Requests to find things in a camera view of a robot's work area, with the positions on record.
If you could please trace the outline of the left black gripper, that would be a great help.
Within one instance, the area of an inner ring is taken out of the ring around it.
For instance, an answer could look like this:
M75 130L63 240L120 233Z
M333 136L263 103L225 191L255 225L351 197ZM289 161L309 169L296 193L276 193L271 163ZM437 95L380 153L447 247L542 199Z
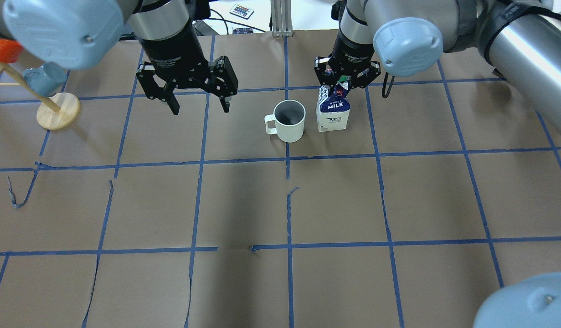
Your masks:
M220 56L209 67L193 27L162 40L139 37L139 42L149 61L138 66L136 77L147 99L161 100L173 115L178 115L175 88L201 88L220 100L224 113L230 112L231 98L238 93L231 61L228 56Z

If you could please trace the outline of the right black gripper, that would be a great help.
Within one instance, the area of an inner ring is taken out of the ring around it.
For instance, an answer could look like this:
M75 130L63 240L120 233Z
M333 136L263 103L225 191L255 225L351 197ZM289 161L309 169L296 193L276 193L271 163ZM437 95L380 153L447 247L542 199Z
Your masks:
M381 65L372 61L374 54L371 44L360 44L345 36L338 36L332 52L326 56L317 56L314 70L321 86L333 92L341 77L347 77L351 89L366 88L381 75Z

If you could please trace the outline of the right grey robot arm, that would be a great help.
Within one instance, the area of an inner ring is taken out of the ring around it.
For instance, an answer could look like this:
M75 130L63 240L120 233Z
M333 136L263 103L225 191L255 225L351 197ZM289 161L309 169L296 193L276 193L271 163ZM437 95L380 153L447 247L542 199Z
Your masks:
M561 13L550 0L339 0L330 55L315 58L320 85L342 76L367 87L381 72L409 77L443 53L478 49L561 135Z

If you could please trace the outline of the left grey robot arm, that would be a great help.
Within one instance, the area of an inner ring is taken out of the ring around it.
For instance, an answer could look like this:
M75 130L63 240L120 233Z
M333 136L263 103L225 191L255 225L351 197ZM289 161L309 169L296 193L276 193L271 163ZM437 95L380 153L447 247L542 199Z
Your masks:
M0 37L78 70L97 65L130 26L149 59L136 72L148 99L178 114L174 90L198 88L227 113L238 78L227 56L206 59L193 26L209 15L207 0L0 0Z

